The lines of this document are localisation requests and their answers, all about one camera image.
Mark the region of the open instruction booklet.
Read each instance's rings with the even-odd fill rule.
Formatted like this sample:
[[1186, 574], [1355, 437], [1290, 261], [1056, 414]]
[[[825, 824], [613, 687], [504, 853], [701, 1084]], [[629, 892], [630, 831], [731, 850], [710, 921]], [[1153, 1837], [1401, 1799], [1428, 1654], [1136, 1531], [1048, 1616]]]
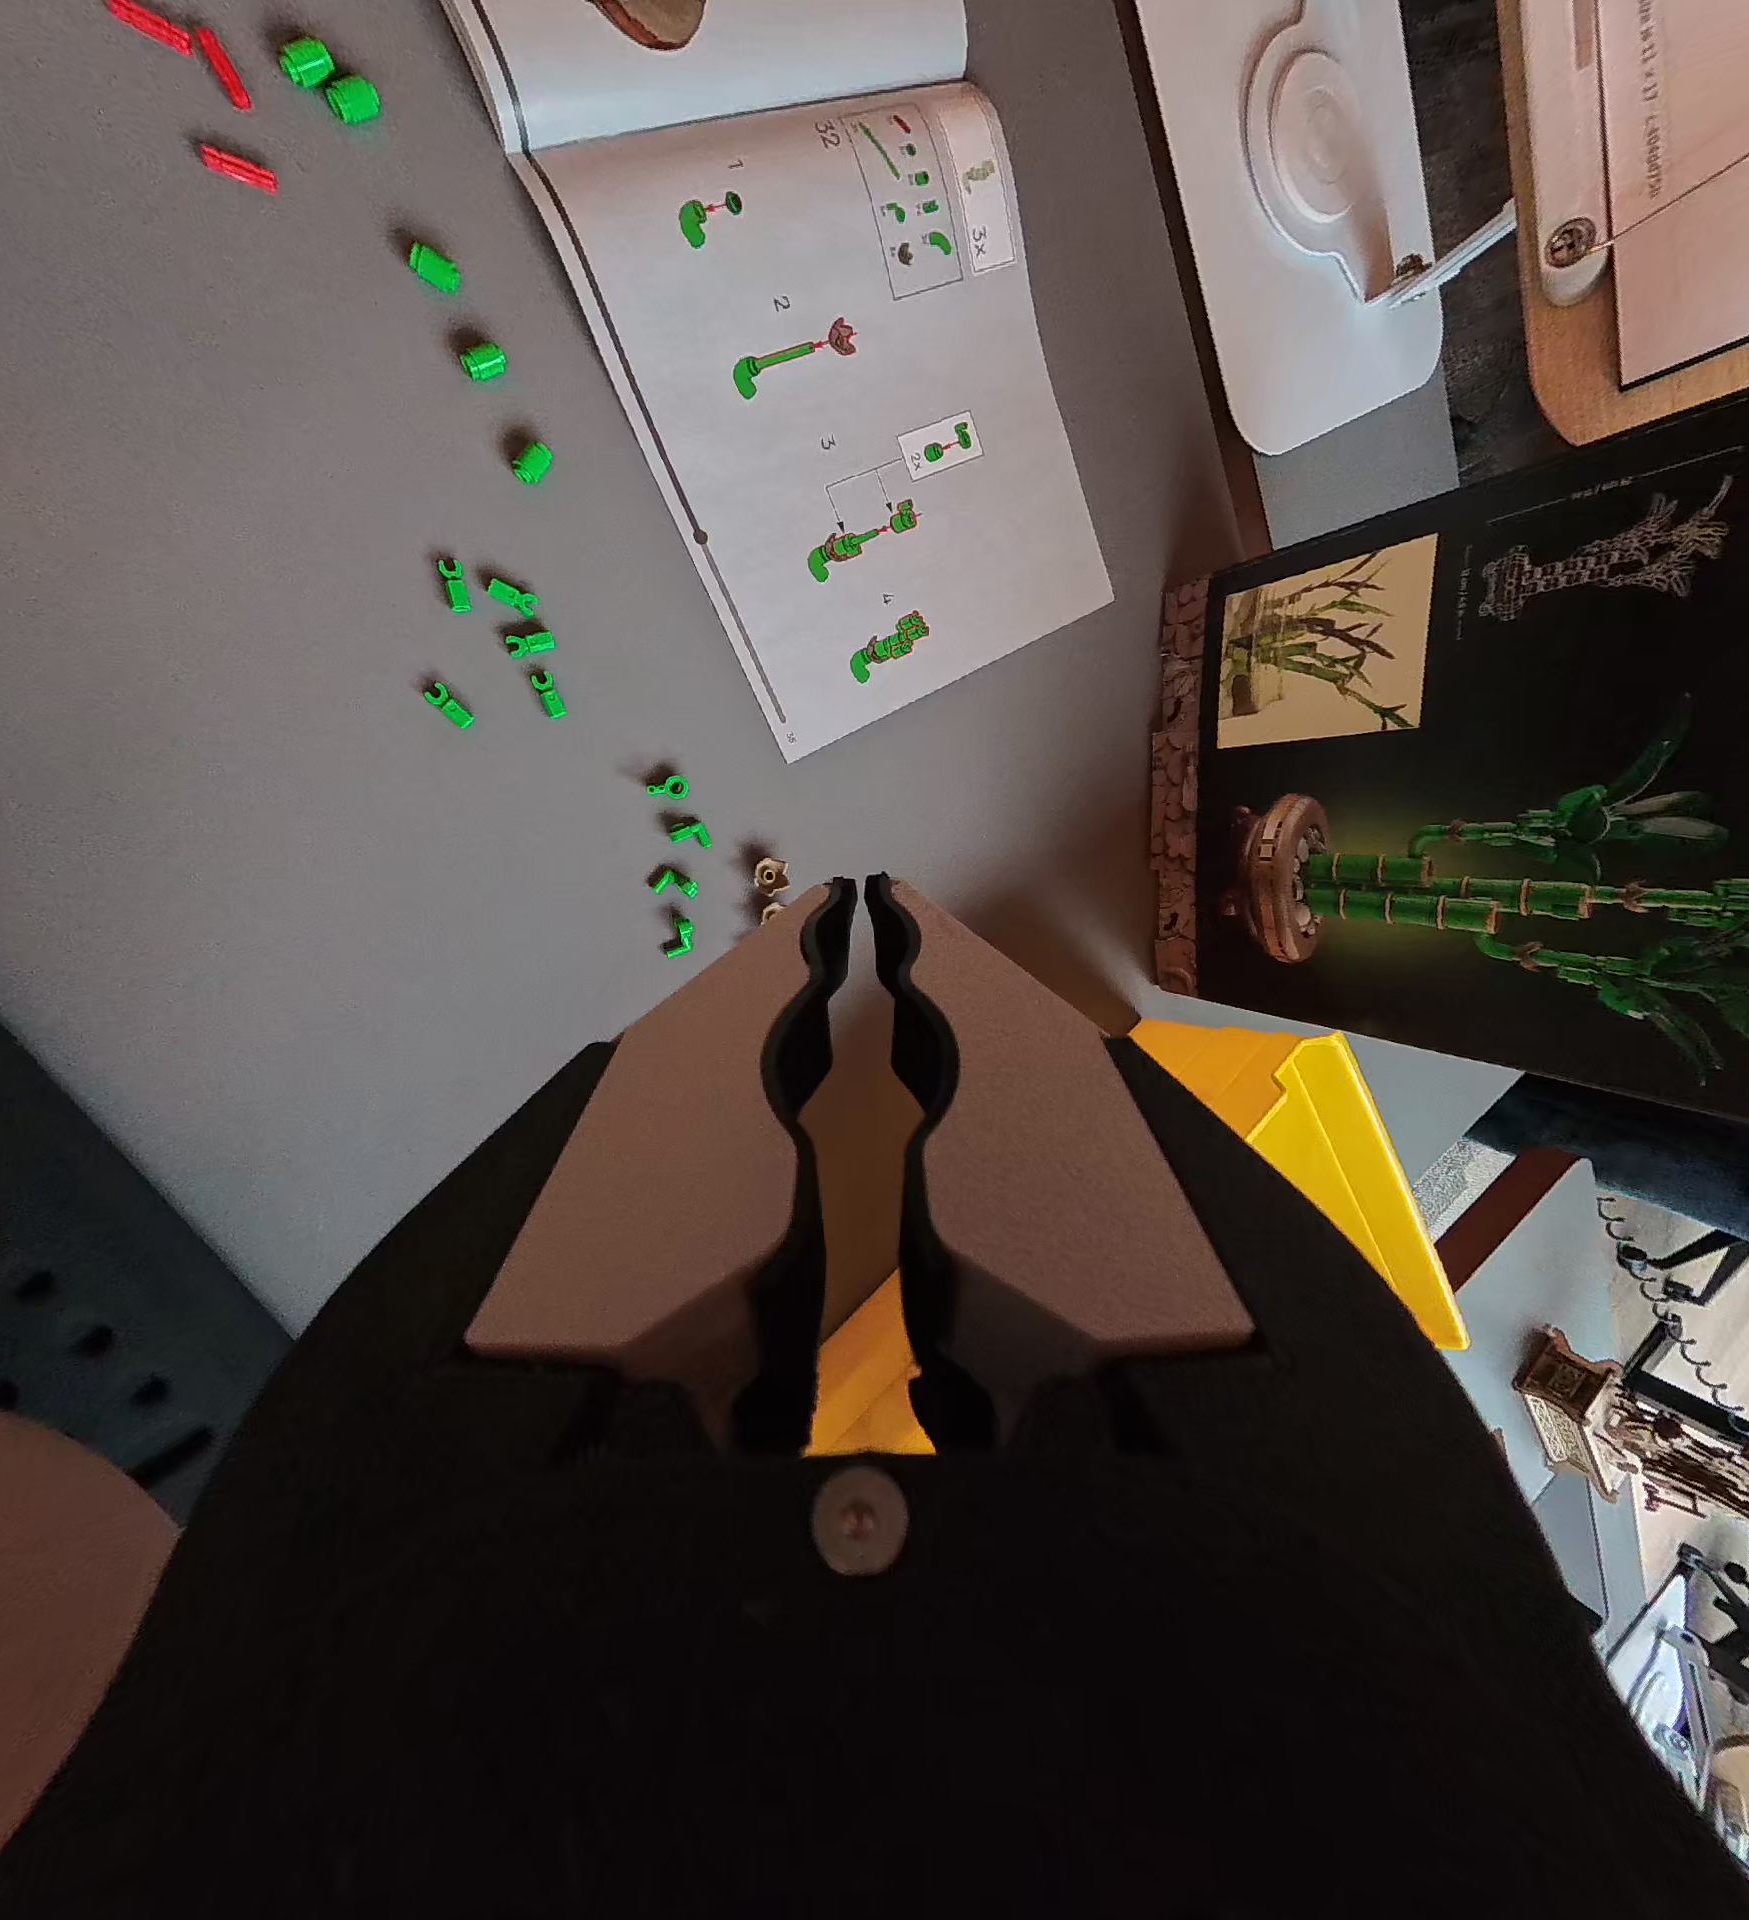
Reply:
[[788, 762], [1112, 603], [956, 1], [450, 1]]

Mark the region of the yellow plastic bin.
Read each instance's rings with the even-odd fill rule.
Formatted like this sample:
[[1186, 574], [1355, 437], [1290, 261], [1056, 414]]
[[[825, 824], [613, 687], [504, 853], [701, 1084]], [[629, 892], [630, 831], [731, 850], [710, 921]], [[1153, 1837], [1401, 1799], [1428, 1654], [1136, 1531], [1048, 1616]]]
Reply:
[[[1366, 1255], [1434, 1348], [1468, 1348], [1434, 1234], [1341, 1033], [1146, 1019], [1128, 1036]], [[908, 1397], [917, 1374], [890, 1276], [820, 1343], [808, 1455], [932, 1452]]]

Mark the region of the person's left forearm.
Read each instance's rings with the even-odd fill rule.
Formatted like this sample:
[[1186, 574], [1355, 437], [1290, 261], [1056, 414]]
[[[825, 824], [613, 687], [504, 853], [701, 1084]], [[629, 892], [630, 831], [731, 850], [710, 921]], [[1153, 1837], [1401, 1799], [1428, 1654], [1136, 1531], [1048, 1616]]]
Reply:
[[98, 1452], [0, 1410], [0, 1850], [109, 1690], [177, 1537]]

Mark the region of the white document stand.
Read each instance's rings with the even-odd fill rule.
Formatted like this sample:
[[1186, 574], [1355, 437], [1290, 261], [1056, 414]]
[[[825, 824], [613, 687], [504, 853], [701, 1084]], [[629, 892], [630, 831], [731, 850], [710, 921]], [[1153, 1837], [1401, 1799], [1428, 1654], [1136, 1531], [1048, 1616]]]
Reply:
[[1438, 291], [1520, 227], [1437, 248], [1405, 27], [1385, 1], [1141, 1], [1227, 407], [1290, 453], [1418, 390]]

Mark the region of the printed instruction sheet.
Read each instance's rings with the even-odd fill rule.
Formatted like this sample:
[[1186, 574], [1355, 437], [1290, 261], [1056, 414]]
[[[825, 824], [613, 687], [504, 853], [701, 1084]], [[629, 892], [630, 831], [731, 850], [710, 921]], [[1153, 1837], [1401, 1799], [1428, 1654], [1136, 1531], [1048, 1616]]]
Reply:
[[1749, 342], [1749, 1], [1601, 1], [1618, 383]]

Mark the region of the black bamboo-print cardboard box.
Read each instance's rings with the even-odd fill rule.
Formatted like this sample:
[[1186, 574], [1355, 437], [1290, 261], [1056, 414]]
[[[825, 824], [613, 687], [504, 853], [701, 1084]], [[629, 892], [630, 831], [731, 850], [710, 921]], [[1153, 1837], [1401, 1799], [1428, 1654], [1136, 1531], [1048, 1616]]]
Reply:
[[1163, 991], [1749, 1122], [1749, 393], [1170, 594]]

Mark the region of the carved wooden model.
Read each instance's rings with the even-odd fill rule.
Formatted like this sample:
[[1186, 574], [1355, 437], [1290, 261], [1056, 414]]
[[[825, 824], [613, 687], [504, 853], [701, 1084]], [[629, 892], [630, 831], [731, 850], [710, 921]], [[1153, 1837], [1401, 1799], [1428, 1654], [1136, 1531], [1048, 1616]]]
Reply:
[[1553, 1469], [1580, 1472], [1606, 1499], [1636, 1489], [1643, 1508], [1749, 1522], [1749, 1422], [1670, 1384], [1631, 1377], [1615, 1361], [1578, 1353], [1562, 1332], [1538, 1332], [1512, 1376], [1538, 1449]]

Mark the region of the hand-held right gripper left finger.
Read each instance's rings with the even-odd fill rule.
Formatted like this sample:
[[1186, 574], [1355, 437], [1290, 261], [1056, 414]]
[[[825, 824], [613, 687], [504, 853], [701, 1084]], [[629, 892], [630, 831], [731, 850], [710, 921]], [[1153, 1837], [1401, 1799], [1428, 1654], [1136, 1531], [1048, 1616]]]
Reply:
[[801, 1452], [825, 1238], [804, 1113], [858, 886], [790, 903], [613, 1044], [465, 1342], [683, 1387], [721, 1444]]

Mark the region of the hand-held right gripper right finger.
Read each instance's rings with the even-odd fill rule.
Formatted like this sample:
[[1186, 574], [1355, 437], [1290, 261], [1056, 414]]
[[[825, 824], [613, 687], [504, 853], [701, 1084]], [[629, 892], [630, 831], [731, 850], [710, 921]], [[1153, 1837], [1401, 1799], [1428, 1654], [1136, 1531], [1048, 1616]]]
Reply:
[[986, 1452], [1035, 1393], [1233, 1353], [1255, 1325], [1109, 1037], [908, 882], [864, 889], [890, 1070], [920, 1116], [896, 1268], [934, 1452]]

